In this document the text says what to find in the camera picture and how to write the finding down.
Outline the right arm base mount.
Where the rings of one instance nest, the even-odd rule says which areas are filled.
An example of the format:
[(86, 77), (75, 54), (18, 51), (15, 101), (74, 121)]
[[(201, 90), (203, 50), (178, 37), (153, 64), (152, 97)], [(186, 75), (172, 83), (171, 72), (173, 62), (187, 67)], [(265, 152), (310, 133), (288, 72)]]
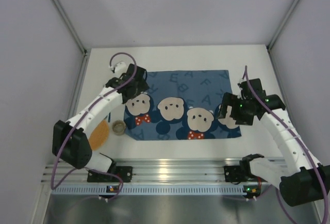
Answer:
[(247, 182), (250, 177), (241, 169), (240, 166), (224, 166), (225, 182), (238, 185), (242, 182)]

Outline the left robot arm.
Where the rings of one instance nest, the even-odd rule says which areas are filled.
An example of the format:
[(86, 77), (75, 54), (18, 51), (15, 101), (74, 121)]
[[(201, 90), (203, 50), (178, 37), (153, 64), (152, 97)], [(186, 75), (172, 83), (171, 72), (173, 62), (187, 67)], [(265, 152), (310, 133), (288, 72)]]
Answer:
[(146, 69), (131, 63), (120, 77), (110, 79), (83, 110), (67, 121), (55, 123), (52, 153), (76, 169), (109, 172), (114, 160), (93, 151), (89, 138), (112, 110), (148, 89)]

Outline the round woven bamboo plate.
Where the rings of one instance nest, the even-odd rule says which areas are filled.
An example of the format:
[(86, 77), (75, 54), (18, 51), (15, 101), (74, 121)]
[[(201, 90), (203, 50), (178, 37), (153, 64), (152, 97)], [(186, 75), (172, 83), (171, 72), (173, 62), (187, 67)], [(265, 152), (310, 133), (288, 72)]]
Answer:
[(93, 130), (88, 138), (89, 145), (92, 151), (99, 149), (108, 139), (109, 126), (106, 120), (101, 121)]

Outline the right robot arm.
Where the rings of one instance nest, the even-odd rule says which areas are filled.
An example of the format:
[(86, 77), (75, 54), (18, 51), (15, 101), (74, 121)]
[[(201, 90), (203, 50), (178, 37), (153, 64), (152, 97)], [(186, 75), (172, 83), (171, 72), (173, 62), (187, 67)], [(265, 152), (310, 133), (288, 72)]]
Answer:
[(271, 134), (287, 166), (282, 168), (261, 154), (250, 154), (239, 162), (244, 176), (266, 180), (279, 190), (289, 206), (326, 200), (329, 166), (322, 165), (308, 151), (280, 97), (267, 95), (258, 78), (240, 82), (238, 86), (240, 95), (224, 93), (216, 118), (229, 116), (237, 125), (252, 125), (257, 118)]

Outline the small woven cup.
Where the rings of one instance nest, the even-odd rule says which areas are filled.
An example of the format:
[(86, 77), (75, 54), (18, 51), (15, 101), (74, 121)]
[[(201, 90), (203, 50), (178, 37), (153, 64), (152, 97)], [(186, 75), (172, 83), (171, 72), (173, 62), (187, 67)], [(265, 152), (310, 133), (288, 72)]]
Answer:
[(125, 133), (126, 123), (122, 120), (117, 120), (112, 124), (112, 131), (115, 135), (121, 136)]

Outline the blue cartoon placemat cloth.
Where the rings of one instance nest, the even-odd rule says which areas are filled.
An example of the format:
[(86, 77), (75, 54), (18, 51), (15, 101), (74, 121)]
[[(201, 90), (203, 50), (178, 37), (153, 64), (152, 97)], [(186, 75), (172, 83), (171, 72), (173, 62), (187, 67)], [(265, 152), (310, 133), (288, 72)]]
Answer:
[(238, 138), (240, 127), (217, 119), (223, 95), (232, 91), (228, 70), (155, 71), (149, 89), (125, 106), (126, 135), (147, 140)]

